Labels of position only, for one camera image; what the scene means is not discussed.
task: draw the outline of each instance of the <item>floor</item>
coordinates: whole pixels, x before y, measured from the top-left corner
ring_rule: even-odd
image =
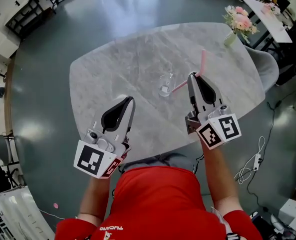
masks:
[[[12,80],[12,124],[24,178],[40,209],[62,218],[76,216],[89,180],[72,166],[79,135],[70,103],[70,64],[115,38],[137,31],[186,22],[223,22],[227,5],[246,8],[237,0],[65,0],[53,18],[21,44]],[[293,79],[273,87],[266,101],[275,105],[295,86]],[[276,111],[265,161],[250,186],[260,204],[272,212],[285,203],[296,184],[294,97],[286,98]],[[222,147],[233,174],[257,152],[259,137],[268,137],[273,113],[266,101],[240,119],[242,137]],[[193,158],[202,154],[198,143],[178,152]],[[203,161],[197,177],[209,206]],[[111,189],[118,178],[116,172]],[[248,213],[257,209],[246,184],[240,186],[240,198]],[[44,216],[55,230],[58,219]]]

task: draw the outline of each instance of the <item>glass cup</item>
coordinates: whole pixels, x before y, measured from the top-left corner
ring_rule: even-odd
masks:
[[[172,73],[160,76],[158,82],[158,94],[162,97],[169,96],[171,91],[174,89],[175,84],[175,78]]]

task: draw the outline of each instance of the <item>gray chair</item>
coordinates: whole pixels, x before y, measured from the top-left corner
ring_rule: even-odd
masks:
[[[257,68],[264,92],[267,92],[278,80],[279,67],[273,56],[265,51],[254,50],[245,46]]]

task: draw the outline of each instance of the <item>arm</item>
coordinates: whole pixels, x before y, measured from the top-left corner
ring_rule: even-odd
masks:
[[[218,148],[209,150],[203,143],[202,150],[206,166],[207,182],[215,209],[222,216],[229,212],[241,210],[235,181]]]
[[[81,201],[78,219],[99,226],[104,219],[109,199],[110,179],[91,177]]]

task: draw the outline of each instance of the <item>bouquet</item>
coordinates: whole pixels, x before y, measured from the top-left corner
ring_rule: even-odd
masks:
[[[266,11],[272,11],[274,15],[279,15],[281,13],[280,8],[275,3],[265,3],[264,8]]]
[[[259,32],[257,25],[252,24],[248,17],[248,12],[242,7],[229,5],[228,7],[225,7],[225,9],[227,14],[223,15],[223,18],[226,20],[226,24],[231,27],[234,34],[239,33],[249,44],[250,41],[248,35]]]

